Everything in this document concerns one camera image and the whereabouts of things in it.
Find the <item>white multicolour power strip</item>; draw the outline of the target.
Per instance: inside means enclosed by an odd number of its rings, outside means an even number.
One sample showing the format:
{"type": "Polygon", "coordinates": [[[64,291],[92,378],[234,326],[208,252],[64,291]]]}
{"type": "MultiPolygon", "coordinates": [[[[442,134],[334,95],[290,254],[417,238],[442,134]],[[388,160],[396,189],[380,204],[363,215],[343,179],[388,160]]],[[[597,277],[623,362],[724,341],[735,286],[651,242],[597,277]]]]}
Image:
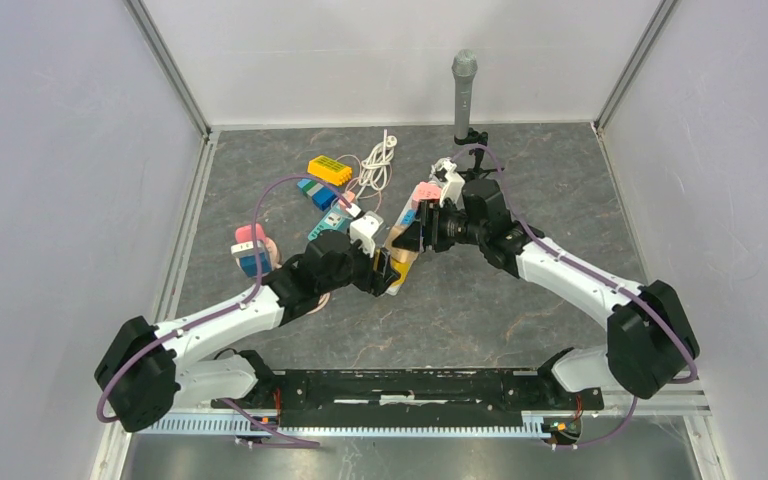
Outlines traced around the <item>white multicolour power strip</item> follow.
{"type": "Polygon", "coordinates": [[[387,289],[386,293],[395,296],[407,279],[408,272],[418,258],[420,248],[420,225],[415,223],[423,200],[439,201],[442,187],[439,181],[423,181],[417,184],[395,225],[391,228],[385,247],[390,253],[390,265],[400,275],[387,289]]]}

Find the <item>small blue plug adapter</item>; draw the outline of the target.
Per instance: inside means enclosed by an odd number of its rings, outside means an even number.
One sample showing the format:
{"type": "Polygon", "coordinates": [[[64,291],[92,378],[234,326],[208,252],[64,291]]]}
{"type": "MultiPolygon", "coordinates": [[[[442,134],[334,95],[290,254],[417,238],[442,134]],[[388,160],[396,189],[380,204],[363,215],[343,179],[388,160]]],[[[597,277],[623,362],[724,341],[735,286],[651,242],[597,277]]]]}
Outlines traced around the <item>small blue plug adapter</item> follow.
{"type": "Polygon", "coordinates": [[[401,224],[405,226],[410,226],[414,221],[415,214],[416,214],[416,211],[413,209],[406,211],[401,218],[401,224]]]}

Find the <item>yellow cube socket adapter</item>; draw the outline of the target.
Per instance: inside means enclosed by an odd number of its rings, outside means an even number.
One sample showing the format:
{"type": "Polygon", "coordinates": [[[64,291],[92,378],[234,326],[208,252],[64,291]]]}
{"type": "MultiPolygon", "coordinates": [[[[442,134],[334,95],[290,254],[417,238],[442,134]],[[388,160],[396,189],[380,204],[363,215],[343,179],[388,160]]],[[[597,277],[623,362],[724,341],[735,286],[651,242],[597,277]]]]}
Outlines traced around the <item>yellow cube socket adapter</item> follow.
{"type": "Polygon", "coordinates": [[[413,264],[412,261],[400,261],[395,257],[390,257],[390,267],[398,274],[398,277],[390,284],[391,288],[395,288],[405,282],[408,272],[413,264]]]}

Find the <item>beige cube socket adapter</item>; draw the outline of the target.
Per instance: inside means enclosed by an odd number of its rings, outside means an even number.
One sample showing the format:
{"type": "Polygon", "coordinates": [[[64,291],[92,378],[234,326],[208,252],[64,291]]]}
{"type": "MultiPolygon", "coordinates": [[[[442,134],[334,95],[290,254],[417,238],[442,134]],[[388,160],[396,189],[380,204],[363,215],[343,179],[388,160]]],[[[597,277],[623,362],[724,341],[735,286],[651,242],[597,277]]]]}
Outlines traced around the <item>beige cube socket adapter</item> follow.
{"type": "Polygon", "coordinates": [[[385,247],[388,249],[392,260],[412,263],[420,253],[420,237],[420,225],[418,223],[396,225],[390,230],[385,241],[385,247]]]}

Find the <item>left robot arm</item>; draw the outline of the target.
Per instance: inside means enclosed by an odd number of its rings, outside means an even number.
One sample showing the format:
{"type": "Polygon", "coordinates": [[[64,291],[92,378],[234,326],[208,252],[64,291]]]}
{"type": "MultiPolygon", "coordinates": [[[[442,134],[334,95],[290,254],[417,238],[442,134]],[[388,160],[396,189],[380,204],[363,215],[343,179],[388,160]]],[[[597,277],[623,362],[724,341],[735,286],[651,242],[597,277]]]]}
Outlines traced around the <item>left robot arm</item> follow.
{"type": "Polygon", "coordinates": [[[390,252],[327,231],[243,293],[188,317],[125,321],[102,356],[94,379],[101,390],[96,415],[134,433],[160,420],[184,399],[240,398],[266,405],[273,379],[239,359],[232,366],[209,354],[284,326],[314,310],[320,298],[347,286],[378,297],[400,277],[390,252]]]}

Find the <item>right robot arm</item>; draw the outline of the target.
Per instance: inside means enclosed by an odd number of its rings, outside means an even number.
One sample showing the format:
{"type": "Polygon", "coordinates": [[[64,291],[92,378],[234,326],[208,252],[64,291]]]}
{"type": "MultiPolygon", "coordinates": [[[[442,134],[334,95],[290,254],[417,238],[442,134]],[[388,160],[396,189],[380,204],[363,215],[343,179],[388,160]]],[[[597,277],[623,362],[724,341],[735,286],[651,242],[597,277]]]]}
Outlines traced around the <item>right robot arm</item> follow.
{"type": "Polygon", "coordinates": [[[467,183],[458,200],[443,193],[411,201],[390,244],[411,254],[473,245],[493,267],[551,291],[605,331],[603,345],[570,348],[544,363],[537,392],[551,408],[588,388],[649,399],[698,376],[699,344],[672,286],[626,280],[570,254],[512,214],[494,180],[467,183]]]}

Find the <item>pink cube socket adapter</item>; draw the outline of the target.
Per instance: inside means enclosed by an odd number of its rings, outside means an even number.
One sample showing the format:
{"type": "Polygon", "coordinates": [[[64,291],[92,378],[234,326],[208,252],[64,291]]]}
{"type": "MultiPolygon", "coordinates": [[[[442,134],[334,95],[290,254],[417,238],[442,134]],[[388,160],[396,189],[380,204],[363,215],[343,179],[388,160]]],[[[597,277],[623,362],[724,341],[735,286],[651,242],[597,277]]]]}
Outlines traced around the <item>pink cube socket adapter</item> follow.
{"type": "Polygon", "coordinates": [[[441,187],[434,183],[420,182],[411,194],[408,207],[416,212],[422,201],[438,202],[441,198],[441,192],[441,187]]]}

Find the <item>pink round socket reel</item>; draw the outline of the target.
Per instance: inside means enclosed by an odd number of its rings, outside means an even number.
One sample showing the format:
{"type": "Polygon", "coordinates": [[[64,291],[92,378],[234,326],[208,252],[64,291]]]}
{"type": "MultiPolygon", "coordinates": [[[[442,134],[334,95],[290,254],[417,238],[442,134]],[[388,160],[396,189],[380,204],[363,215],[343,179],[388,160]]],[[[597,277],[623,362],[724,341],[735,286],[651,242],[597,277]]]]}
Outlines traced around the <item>pink round socket reel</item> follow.
{"type": "Polygon", "coordinates": [[[279,267],[281,261],[277,244],[265,234],[258,223],[236,229],[231,255],[249,278],[256,276],[258,267],[263,274],[268,274],[279,267]]]}

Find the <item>teal power strip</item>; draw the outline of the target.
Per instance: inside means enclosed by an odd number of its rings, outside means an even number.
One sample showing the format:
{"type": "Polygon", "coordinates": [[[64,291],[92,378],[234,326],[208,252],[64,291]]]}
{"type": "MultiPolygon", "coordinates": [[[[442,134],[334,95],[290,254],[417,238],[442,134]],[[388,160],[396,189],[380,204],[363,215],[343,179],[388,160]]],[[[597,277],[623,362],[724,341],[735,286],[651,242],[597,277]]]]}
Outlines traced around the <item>teal power strip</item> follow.
{"type": "Polygon", "coordinates": [[[321,233],[331,230],[346,233],[348,231],[350,221],[351,217],[348,216],[339,207],[331,207],[319,220],[316,226],[310,231],[307,239],[309,241],[313,241],[321,233]]]}

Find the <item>yellow rectangular power strip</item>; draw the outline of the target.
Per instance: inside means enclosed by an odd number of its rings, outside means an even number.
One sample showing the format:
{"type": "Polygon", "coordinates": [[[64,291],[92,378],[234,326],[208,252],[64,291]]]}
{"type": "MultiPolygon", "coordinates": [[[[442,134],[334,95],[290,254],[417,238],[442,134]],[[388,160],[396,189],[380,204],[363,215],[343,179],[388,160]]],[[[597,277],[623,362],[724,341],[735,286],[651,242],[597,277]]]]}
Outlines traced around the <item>yellow rectangular power strip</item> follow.
{"type": "Polygon", "coordinates": [[[307,172],[335,186],[342,186],[353,178],[353,171],[349,165],[325,155],[319,155],[310,160],[307,172]]]}

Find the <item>blue green power strip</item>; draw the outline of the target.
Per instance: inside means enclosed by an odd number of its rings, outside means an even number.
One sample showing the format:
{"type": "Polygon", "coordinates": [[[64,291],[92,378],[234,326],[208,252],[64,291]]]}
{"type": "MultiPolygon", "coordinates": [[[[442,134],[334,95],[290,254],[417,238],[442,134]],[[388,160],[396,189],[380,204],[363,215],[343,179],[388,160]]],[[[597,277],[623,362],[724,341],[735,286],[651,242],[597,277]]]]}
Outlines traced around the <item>blue green power strip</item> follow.
{"type": "Polygon", "coordinates": [[[337,188],[330,183],[304,178],[297,182],[300,193],[307,197],[320,211],[328,211],[338,200],[337,188]]]}

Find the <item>black microphone tripod stand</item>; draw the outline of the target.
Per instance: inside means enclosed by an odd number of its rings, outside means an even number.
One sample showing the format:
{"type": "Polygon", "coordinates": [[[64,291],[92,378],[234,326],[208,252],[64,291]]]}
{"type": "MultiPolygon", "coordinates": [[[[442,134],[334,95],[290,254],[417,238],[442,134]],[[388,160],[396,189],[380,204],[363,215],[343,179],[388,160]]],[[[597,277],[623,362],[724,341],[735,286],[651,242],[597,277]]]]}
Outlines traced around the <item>black microphone tripod stand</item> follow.
{"type": "Polygon", "coordinates": [[[473,159],[473,165],[470,168],[457,170],[457,173],[469,183],[474,180],[485,179],[494,172],[498,172],[496,167],[485,168],[483,166],[483,160],[487,152],[489,141],[489,134],[486,131],[478,131],[473,127],[469,127],[466,135],[463,138],[457,136],[454,137],[454,142],[457,146],[461,147],[455,155],[452,156],[451,161],[459,165],[462,159],[471,157],[473,159]]]}

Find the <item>blue white cube adapter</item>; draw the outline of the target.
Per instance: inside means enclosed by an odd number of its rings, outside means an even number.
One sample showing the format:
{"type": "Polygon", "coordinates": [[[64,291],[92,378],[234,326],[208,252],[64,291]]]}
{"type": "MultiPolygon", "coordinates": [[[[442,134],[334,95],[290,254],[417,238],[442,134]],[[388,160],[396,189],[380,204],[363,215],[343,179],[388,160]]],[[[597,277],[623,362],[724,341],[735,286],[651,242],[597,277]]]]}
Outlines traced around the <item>blue white cube adapter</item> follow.
{"type": "Polygon", "coordinates": [[[268,274],[273,270],[269,250],[262,240],[234,244],[231,246],[231,255],[248,278],[255,278],[258,273],[268,274]]]}

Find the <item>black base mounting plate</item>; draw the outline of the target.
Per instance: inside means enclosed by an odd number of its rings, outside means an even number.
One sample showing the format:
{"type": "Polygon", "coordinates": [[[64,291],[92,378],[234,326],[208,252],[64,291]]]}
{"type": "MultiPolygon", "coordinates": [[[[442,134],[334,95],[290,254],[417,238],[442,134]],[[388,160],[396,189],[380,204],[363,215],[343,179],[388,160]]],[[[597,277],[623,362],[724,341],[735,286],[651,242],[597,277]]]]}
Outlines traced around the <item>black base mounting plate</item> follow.
{"type": "Polygon", "coordinates": [[[536,370],[292,369],[236,405],[274,410],[281,427],[513,427],[524,412],[600,411],[598,388],[569,393],[536,370]]]}

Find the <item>grey microphone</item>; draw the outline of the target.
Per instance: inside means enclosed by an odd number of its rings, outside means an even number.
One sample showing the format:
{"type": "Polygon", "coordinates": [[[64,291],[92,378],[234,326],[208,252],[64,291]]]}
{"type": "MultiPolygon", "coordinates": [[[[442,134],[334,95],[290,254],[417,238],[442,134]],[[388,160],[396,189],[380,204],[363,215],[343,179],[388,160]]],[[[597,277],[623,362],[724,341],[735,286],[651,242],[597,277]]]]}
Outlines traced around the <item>grey microphone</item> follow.
{"type": "Polygon", "coordinates": [[[454,133],[456,141],[465,141],[469,135],[473,82],[478,71],[476,54],[462,49],[453,58],[451,66],[455,82],[454,133]]]}

